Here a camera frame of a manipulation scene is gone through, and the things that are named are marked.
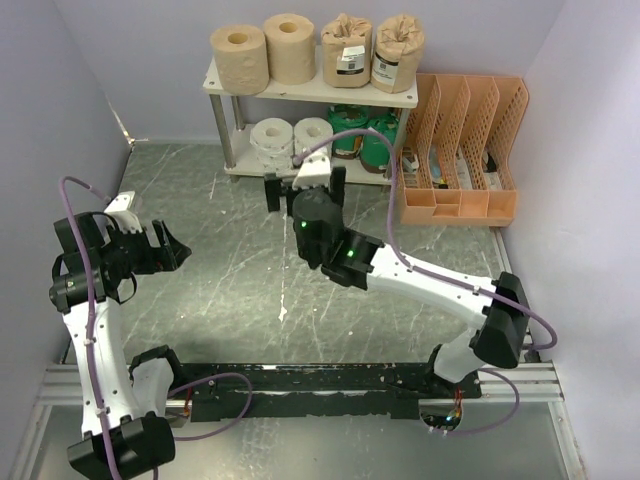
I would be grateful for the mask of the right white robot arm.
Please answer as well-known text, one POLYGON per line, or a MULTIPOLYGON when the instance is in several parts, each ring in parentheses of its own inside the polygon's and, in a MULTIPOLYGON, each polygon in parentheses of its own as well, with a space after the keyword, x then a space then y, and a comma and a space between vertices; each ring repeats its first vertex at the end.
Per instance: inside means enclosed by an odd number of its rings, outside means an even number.
POLYGON ((443 398, 484 365, 519 365, 528 329, 526 295, 510 272, 480 277, 420 261, 390 243, 347 227, 343 218, 346 170, 334 170, 326 185, 298 187, 274 174, 264 178, 267 208, 287 205, 299 257, 329 280, 364 291, 394 293, 434 305, 463 320, 467 328, 434 349, 426 390, 443 398))

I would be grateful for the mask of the tan roll with black mark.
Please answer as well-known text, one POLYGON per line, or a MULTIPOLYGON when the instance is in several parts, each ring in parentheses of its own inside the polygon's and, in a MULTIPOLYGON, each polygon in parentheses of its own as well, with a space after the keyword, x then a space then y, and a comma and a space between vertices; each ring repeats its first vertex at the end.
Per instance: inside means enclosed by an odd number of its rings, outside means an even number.
POLYGON ((370 81, 372 30, 370 20, 345 13, 323 28, 323 79, 328 85, 360 88, 370 81))

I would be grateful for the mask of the tan roll with label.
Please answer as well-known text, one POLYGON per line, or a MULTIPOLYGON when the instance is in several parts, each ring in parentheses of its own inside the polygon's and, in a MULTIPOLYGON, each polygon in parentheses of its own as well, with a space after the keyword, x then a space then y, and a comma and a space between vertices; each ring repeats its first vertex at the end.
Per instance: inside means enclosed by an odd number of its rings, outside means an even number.
POLYGON ((371 83, 391 94, 409 90, 425 44, 426 36, 418 18, 401 14, 384 20, 376 30, 371 83))

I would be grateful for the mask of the tan paper roll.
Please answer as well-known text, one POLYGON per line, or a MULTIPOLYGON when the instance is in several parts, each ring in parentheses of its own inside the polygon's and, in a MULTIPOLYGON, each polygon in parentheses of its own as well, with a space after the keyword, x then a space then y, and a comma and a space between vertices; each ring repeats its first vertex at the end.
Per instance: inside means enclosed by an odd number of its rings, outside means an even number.
POLYGON ((304 16, 283 13, 263 24, 271 78, 283 85, 301 85, 316 75, 315 27, 304 16))
POLYGON ((233 95, 255 95, 270 80, 266 38, 253 25, 228 25, 210 36, 221 87, 233 95))

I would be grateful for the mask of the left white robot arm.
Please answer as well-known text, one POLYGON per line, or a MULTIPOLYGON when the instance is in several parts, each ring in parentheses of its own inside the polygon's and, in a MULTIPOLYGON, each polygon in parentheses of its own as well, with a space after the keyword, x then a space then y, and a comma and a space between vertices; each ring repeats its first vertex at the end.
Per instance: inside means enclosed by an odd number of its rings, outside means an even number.
POLYGON ((95 217, 85 212, 54 224, 62 252, 49 297, 75 349, 83 400, 82 439, 67 456, 87 479, 133 479, 174 459, 166 400, 184 392, 187 375, 167 345, 126 360, 118 289, 125 280, 177 270, 191 250, 160 220, 152 223, 153 246, 128 215, 108 214, 104 229, 95 217))

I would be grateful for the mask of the white dotted paper roll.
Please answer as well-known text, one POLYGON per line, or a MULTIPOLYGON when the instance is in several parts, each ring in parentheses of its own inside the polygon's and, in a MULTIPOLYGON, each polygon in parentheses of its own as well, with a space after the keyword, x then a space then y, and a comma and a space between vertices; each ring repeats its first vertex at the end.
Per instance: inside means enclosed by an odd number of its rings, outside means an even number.
POLYGON ((293 132, 295 155, 302 154, 334 134, 331 124, 320 117, 299 120, 293 128, 293 132))

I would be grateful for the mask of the tan paper roll back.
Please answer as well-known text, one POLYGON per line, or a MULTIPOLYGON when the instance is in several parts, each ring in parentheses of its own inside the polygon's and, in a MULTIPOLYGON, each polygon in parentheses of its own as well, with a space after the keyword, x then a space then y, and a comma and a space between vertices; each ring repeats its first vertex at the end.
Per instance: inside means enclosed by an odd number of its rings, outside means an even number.
POLYGON ((283 13, 263 24, 271 78, 283 85, 301 85, 316 75, 315 27, 304 16, 283 13))

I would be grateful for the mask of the green roll with brown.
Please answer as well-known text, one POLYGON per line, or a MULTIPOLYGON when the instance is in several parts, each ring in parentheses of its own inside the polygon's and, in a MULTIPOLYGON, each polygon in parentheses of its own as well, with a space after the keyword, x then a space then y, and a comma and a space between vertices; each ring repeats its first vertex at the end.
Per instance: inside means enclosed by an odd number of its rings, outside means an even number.
MULTIPOLYGON (((398 118, 394 113, 388 112, 372 118, 368 122, 367 128, 380 133, 391 145, 394 145, 398 130, 398 118)), ((389 151, 381 139, 371 135, 363 137, 360 162, 366 171, 382 174, 387 168, 389 159, 389 151)))

